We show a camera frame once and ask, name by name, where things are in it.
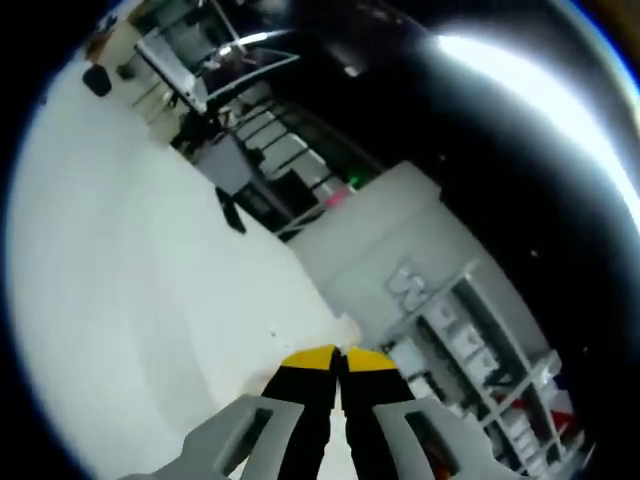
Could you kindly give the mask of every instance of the shelf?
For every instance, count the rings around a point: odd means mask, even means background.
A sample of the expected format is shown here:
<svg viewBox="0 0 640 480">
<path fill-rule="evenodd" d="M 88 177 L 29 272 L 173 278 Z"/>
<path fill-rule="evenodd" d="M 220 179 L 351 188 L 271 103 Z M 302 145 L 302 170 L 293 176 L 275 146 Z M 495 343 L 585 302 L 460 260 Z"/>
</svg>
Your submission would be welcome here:
<svg viewBox="0 0 640 480">
<path fill-rule="evenodd" d="M 464 359 L 460 356 L 460 354 L 455 349 L 451 347 L 449 343 L 449 339 L 445 336 L 445 334 L 441 332 L 439 329 L 434 328 L 429 323 L 428 319 L 425 319 L 424 322 L 420 322 L 420 323 L 426 325 L 429 328 L 430 333 L 438 340 L 441 346 L 445 349 L 445 351 L 449 354 L 449 356 L 454 360 L 454 362 L 456 363 L 456 366 L 464 374 L 464 377 L 467 383 L 469 383 L 473 387 L 473 389 L 475 390 L 475 393 L 480 398 L 485 408 L 489 411 L 488 416 L 494 414 L 494 412 L 498 410 L 498 404 L 487 393 L 487 391 L 482 387 L 482 385 L 476 382 L 473 379 L 473 377 L 469 375 L 469 372 L 467 371 L 467 368 L 464 364 Z M 496 418 L 494 418 L 493 422 L 495 422 L 498 425 L 500 432 L 502 434 L 502 438 L 505 441 L 506 445 L 508 446 L 512 456 L 514 456 L 521 465 L 524 465 L 525 459 L 522 458 L 522 456 L 520 455 L 520 452 L 518 451 L 518 449 L 513 443 L 513 439 L 509 437 L 506 426 L 502 418 L 498 415 Z"/>
<path fill-rule="evenodd" d="M 524 375 L 525 379 L 518 384 L 517 390 L 527 400 L 534 417 L 539 421 L 542 428 L 543 440 L 552 441 L 550 446 L 553 452 L 552 458 L 559 460 L 562 455 L 562 445 L 560 436 L 556 431 L 551 417 L 551 412 L 545 406 L 538 387 L 532 381 L 536 373 L 538 373 L 539 364 L 535 367 L 531 363 L 524 351 L 518 344 L 517 340 L 511 334 L 504 320 L 501 318 L 497 309 L 493 308 L 490 299 L 484 294 L 482 287 L 474 281 L 473 275 L 468 274 L 464 280 L 457 284 L 454 294 L 460 299 L 464 307 L 471 313 L 477 325 L 481 327 L 483 335 L 487 337 L 489 342 L 497 350 L 498 354 L 503 357 L 503 364 L 511 365 L 515 373 Z M 513 392 L 508 399 L 513 401 L 517 398 Z M 502 402 L 499 409 L 506 410 L 510 404 L 506 401 Z"/>
</svg>

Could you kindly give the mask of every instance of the white storage bin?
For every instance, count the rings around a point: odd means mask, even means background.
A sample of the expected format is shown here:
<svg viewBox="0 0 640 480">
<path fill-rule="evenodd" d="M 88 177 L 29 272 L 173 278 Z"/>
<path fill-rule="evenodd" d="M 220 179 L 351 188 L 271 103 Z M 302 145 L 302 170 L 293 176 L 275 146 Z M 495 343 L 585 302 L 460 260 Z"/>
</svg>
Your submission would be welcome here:
<svg viewBox="0 0 640 480">
<path fill-rule="evenodd" d="M 502 416 L 505 430 L 509 438 L 518 438 L 525 431 L 531 430 L 527 416 L 520 410 L 509 409 Z"/>
<path fill-rule="evenodd" d="M 444 300 L 427 305 L 422 311 L 422 315 L 436 330 L 445 330 L 458 319 L 453 307 Z"/>
<path fill-rule="evenodd" d="M 452 328 L 449 341 L 462 358 L 468 358 L 484 346 L 478 330 L 466 321 L 460 321 Z"/>
<path fill-rule="evenodd" d="M 478 384 L 483 384 L 487 377 L 500 365 L 488 348 L 483 347 L 465 361 L 469 375 Z"/>
</svg>

